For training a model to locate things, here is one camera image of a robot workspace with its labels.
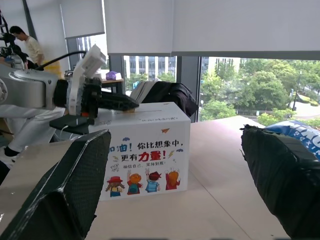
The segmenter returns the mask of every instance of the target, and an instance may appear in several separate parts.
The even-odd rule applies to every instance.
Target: beige tabletop
[[[188,191],[101,201],[86,239],[287,238],[279,221],[260,198],[242,157],[239,128],[244,124],[257,125],[241,116],[192,123]],[[50,164],[38,162],[33,174],[46,172],[54,161],[57,158]],[[18,187],[17,182],[26,185],[31,172],[24,168],[22,161],[18,161],[0,187],[0,210],[18,197],[13,194],[10,201],[2,200]],[[35,177],[30,181],[37,183]],[[0,233],[6,224],[0,222]]]

